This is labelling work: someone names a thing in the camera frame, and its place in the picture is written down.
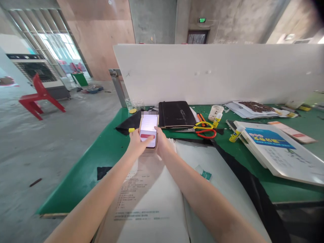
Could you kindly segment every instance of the red scissors handle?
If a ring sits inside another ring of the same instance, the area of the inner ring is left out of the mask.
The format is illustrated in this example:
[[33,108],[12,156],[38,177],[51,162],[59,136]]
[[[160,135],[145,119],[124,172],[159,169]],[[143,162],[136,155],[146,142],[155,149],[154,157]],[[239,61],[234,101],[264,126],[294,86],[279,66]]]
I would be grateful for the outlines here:
[[[208,137],[208,136],[204,136],[204,135],[200,134],[200,133],[204,133],[204,132],[214,132],[214,135]],[[205,130],[201,130],[201,131],[196,131],[196,133],[198,136],[200,136],[202,138],[206,138],[206,139],[212,139],[212,138],[216,137],[216,131],[214,129],[205,129]]]

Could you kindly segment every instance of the green exit sign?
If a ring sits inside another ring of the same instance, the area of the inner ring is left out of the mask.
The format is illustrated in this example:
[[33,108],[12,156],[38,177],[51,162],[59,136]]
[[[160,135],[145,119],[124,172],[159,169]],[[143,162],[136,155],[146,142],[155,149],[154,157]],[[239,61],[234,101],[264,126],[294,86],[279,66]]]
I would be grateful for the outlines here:
[[204,22],[206,22],[206,18],[199,18],[198,19],[198,23],[204,23]]

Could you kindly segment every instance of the door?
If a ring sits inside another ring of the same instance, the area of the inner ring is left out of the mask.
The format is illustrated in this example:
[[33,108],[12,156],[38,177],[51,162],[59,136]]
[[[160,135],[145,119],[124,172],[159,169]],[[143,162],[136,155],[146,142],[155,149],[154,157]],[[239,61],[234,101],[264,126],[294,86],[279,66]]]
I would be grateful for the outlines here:
[[189,30],[188,44],[206,44],[209,30]]

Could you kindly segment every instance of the phone screen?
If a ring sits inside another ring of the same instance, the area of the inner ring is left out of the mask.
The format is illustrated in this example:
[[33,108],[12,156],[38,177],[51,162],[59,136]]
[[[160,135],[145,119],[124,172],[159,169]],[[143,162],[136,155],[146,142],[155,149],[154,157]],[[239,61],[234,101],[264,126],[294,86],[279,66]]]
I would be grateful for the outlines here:
[[145,141],[150,135],[153,135],[153,140],[148,144],[147,147],[155,148],[156,144],[156,130],[154,126],[158,125],[158,114],[157,112],[144,111],[142,113],[141,130],[139,136],[142,141]]

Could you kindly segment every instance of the glue stick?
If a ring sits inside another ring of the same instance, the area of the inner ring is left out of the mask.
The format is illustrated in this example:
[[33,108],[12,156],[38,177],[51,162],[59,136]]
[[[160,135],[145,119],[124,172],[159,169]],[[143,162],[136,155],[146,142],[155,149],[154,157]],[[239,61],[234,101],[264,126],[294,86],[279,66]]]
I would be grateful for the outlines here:
[[230,142],[236,142],[236,140],[239,138],[239,136],[242,134],[242,132],[245,130],[244,126],[239,126],[235,132],[232,134],[232,136],[229,138]]
[[218,113],[215,117],[215,121],[213,123],[213,128],[216,128],[218,126],[218,123],[220,122],[221,118],[223,116],[223,113]]

